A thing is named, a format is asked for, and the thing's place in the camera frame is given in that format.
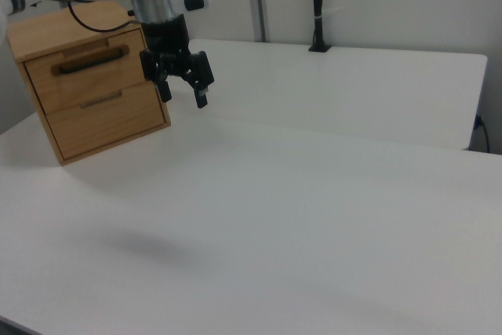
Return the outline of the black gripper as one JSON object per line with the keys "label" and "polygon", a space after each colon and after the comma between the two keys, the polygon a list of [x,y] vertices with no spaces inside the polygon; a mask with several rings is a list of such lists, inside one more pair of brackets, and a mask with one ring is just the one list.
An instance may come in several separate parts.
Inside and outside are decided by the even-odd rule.
{"label": "black gripper", "polygon": [[193,89],[199,109],[208,104],[206,97],[214,76],[204,51],[191,54],[184,16],[158,24],[141,24],[146,49],[140,52],[144,79],[152,82],[163,103],[172,99],[167,75],[184,76]]}

